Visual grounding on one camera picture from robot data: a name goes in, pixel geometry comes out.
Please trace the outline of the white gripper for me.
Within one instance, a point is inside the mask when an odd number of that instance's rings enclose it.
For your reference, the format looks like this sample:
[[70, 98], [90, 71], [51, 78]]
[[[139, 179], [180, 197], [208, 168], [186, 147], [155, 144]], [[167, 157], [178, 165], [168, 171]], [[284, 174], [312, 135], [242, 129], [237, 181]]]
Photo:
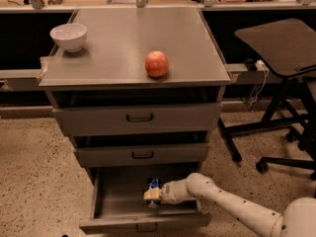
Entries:
[[148, 189], [144, 195], [145, 200], [162, 200], [163, 203], [177, 204], [188, 199], [189, 194], [185, 180], [172, 181], [164, 184], [162, 189]]

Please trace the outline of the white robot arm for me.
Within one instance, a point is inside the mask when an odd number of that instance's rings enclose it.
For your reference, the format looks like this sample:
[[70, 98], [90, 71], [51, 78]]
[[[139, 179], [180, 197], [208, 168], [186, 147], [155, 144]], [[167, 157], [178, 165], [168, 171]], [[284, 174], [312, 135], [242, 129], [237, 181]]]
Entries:
[[219, 188], [207, 176], [192, 173], [163, 186], [153, 179], [143, 199], [149, 206], [198, 199], [214, 201], [259, 237], [316, 237], [314, 197], [298, 198], [279, 213]]

